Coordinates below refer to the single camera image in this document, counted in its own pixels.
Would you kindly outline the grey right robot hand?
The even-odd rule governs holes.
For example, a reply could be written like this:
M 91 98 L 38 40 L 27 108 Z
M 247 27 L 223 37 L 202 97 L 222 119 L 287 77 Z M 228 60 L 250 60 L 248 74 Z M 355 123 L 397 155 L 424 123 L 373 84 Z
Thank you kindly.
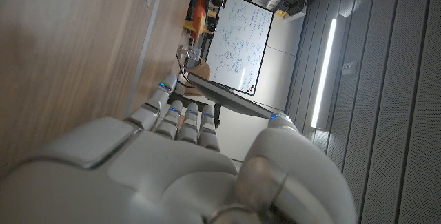
M 291 119 L 195 74 L 203 107 L 172 98 L 177 79 L 123 120 L 86 123 L 1 179 L 2 223 L 355 223 L 349 186 Z M 221 153 L 218 108 L 267 120 L 240 167 Z

